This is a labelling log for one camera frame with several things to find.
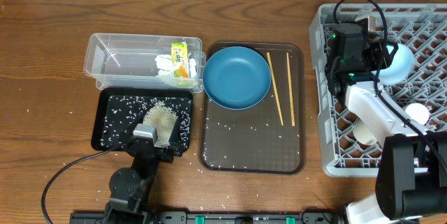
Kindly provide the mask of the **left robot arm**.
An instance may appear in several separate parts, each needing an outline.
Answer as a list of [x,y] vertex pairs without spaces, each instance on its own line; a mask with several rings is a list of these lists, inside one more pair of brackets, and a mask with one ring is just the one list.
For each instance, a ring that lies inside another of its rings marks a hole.
[[123,149],[133,157],[131,167],[117,170],[110,178],[110,199],[105,206],[102,219],[104,224],[118,223],[158,223],[159,216],[147,206],[149,192],[154,183],[159,163],[172,163],[174,157],[181,156],[181,119],[177,118],[168,127],[170,136],[168,147],[155,147],[156,127],[144,125],[141,114],[119,134]]

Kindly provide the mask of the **white cup pink inside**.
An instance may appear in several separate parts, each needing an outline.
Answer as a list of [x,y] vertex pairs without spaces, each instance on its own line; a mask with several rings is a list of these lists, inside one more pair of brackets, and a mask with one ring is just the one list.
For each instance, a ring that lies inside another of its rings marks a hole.
[[353,124],[353,135],[359,143],[367,146],[373,145],[377,142],[375,136],[360,119],[355,121]]

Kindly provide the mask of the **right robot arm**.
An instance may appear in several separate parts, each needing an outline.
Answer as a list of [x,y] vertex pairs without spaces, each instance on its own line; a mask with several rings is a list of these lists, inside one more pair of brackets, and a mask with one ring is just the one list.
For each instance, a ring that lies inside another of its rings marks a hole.
[[446,213],[446,133],[418,123],[383,88],[405,79],[414,62],[407,46],[372,42],[359,24],[333,27],[325,66],[329,91],[382,148],[374,193],[346,205],[334,223],[396,223]]

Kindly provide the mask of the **white napkin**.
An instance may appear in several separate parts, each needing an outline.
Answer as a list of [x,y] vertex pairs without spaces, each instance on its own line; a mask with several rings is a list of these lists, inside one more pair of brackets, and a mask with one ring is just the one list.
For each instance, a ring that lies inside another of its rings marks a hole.
[[172,61],[172,57],[167,54],[158,55],[155,58],[156,67],[158,68],[158,76],[168,76],[168,77],[196,77],[196,60],[190,58],[188,67],[186,67],[181,63],[174,63]]

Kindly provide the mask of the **yellow snack wrapper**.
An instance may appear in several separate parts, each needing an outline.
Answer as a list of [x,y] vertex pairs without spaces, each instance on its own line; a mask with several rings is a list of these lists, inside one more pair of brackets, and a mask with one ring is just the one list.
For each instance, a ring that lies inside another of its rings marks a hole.
[[189,77],[189,53],[185,42],[171,43],[171,62],[175,77]]

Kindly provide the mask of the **light blue bowl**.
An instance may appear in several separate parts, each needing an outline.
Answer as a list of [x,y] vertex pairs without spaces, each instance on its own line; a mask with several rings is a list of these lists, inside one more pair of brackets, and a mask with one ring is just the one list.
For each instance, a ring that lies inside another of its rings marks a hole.
[[397,84],[405,80],[413,70],[415,57],[406,45],[397,44],[397,51],[389,67],[382,68],[379,82],[383,85]]

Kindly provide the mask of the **white cup green inside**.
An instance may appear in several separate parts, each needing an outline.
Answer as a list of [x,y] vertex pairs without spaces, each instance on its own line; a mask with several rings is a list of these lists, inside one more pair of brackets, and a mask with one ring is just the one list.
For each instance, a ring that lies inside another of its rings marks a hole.
[[429,121],[430,112],[423,104],[411,103],[406,105],[403,110],[421,125],[425,125]]

